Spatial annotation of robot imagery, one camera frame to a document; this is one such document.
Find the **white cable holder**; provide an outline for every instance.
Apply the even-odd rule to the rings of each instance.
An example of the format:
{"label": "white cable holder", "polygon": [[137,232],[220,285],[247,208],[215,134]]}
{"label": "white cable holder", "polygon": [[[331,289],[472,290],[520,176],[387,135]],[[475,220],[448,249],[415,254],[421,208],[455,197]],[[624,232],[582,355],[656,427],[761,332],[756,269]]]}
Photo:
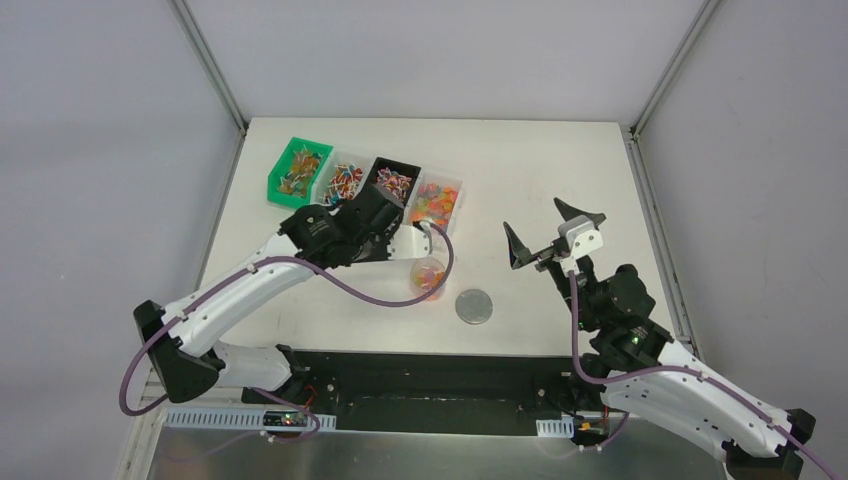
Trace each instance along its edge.
{"label": "white cable holder", "polygon": [[[164,426],[169,428],[192,428],[208,430],[256,430],[260,435],[267,432],[303,432],[314,428],[311,418],[306,426],[265,425],[263,419],[268,412],[292,412],[294,409],[280,408],[217,408],[217,407],[169,407]],[[316,414],[319,432],[336,431],[335,415]]]}
{"label": "white cable holder", "polygon": [[573,438],[574,419],[563,415],[559,420],[536,420],[536,436],[542,438]]}

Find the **clear plastic cup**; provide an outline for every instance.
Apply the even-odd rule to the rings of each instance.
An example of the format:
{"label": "clear plastic cup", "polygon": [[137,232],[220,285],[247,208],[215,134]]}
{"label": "clear plastic cup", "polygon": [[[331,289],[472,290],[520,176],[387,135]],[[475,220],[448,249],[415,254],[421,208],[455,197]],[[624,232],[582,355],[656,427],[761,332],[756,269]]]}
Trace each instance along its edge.
{"label": "clear plastic cup", "polygon": [[[419,258],[412,264],[409,271],[409,285],[415,296],[421,296],[433,289],[445,274],[445,266],[433,257]],[[427,301],[436,300],[445,292],[445,287],[427,298]]]}

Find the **clear plastic bin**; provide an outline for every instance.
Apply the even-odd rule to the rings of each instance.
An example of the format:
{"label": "clear plastic bin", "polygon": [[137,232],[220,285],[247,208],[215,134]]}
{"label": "clear plastic bin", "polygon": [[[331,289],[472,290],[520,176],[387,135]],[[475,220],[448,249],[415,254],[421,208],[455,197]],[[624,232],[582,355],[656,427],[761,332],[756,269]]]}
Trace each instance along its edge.
{"label": "clear plastic bin", "polygon": [[422,168],[407,206],[405,223],[432,220],[450,235],[465,193],[462,180],[439,170]]}
{"label": "clear plastic bin", "polygon": [[362,190],[362,186],[367,181],[368,173],[371,171],[371,166],[374,165],[374,158],[369,158],[365,155],[348,153],[339,150],[333,150],[330,157],[324,162],[321,171],[315,176],[315,181],[312,186],[312,198],[310,203],[329,206],[332,202],[326,201],[326,194],[330,191],[333,177],[336,175],[336,167],[339,165],[353,165],[355,168],[362,170],[362,179],[354,188],[353,196]]}

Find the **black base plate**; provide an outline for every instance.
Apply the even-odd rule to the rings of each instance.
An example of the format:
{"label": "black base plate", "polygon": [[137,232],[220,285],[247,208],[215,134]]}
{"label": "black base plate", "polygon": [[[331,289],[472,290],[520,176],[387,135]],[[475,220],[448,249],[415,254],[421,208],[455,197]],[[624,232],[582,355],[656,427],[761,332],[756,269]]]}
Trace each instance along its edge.
{"label": "black base plate", "polygon": [[[294,352],[308,367],[312,411],[336,415],[336,429],[466,435],[535,435],[557,419],[570,357],[494,357]],[[288,399],[304,404],[304,388]],[[245,389],[245,403],[267,403]]]}

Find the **red wire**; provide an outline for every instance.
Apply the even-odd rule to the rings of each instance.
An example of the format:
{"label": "red wire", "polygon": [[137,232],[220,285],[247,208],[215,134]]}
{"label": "red wire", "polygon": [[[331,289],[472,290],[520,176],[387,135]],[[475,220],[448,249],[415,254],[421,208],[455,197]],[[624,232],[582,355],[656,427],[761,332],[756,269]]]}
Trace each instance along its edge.
{"label": "red wire", "polygon": [[309,408],[309,406],[312,405],[312,401],[315,400],[315,397],[318,396],[318,392],[315,391],[315,388],[312,385],[307,385],[306,389],[312,390],[312,395],[309,397],[309,400],[306,401],[306,404],[303,406],[303,408]]}

